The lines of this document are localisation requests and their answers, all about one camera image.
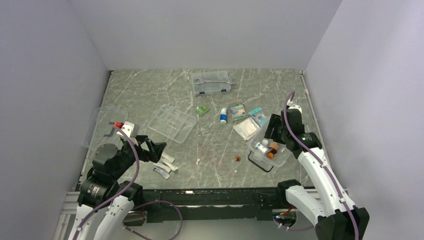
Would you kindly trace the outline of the brown bottle orange cap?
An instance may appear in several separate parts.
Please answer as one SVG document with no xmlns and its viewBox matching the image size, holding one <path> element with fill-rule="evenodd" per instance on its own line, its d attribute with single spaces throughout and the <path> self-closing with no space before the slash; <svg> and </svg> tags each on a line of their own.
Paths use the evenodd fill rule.
<svg viewBox="0 0 424 240">
<path fill-rule="evenodd" d="M 266 153 L 266 157 L 270 160 L 274 159 L 276 154 L 280 151 L 281 147 L 278 142 L 271 142 L 268 146 L 268 152 Z"/>
</svg>

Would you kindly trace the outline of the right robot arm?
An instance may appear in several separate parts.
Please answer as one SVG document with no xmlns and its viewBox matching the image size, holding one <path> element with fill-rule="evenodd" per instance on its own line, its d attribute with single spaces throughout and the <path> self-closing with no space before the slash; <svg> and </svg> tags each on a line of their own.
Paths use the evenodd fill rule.
<svg viewBox="0 0 424 240">
<path fill-rule="evenodd" d="M 320 197 L 317 201 L 299 181 L 291 179 L 278 183 L 276 203 L 300 210 L 319 240 L 363 239 L 370 215 L 366 208 L 357 207 L 337 180 L 321 141 L 305 131 L 301 111 L 285 108 L 279 115 L 271 114 L 264 137 L 285 145 L 307 171 Z"/>
</svg>

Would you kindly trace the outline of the small white pill bottle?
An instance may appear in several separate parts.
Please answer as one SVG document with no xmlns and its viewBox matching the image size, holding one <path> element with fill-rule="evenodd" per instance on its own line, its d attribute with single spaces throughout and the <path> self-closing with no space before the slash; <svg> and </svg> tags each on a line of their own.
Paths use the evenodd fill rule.
<svg viewBox="0 0 424 240">
<path fill-rule="evenodd" d="M 259 151 L 262 154 L 266 154 L 268 152 L 268 143 L 269 141 L 267 139 L 263 139 L 262 141 L 258 141 L 254 148 Z"/>
</svg>

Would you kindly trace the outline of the teal carded blister pack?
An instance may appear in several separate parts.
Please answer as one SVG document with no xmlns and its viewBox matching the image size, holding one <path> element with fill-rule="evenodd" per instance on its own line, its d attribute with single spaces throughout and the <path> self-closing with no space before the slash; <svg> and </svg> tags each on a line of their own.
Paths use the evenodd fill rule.
<svg viewBox="0 0 424 240">
<path fill-rule="evenodd" d="M 248 112 L 248 114 L 252 117 L 252 119 L 261 127 L 267 121 L 267 117 L 265 116 L 263 109 L 261 107 L 257 107 Z"/>
</svg>

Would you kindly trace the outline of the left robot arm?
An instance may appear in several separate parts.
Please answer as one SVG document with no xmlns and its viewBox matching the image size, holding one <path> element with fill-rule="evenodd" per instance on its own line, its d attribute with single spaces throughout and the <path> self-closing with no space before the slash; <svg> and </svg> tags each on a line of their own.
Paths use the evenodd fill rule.
<svg viewBox="0 0 424 240">
<path fill-rule="evenodd" d="M 135 137 L 136 145 L 123 140 L 122 147 L 106 143 L 97 148 L 86 180 L 80 187 L 70 240 L 109 240 L 130 210 L 144 203 L 143 187 L 119 178 L 133 165 L 157 163 L 167 146 L 146 135 Z"/>
</svg>

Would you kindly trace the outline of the teal striped packet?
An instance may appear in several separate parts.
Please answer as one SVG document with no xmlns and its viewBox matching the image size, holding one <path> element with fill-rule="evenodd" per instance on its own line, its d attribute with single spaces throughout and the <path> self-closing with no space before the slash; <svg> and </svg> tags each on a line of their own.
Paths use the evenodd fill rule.
<svg viewBox="0 0 424 240">
<path fill-rule="evenodd" d="M 228 105 L 228 109 L 230 110 L 231 114 L 232 114 L 232 119 L 234 121 L 237 120 L 243 120 L 246 119 L 248 117 L 248 114 L 244 108 L 244 105 L 241 101 L 236 101 L 233 103 L 230 103 Z"/>
</svg>

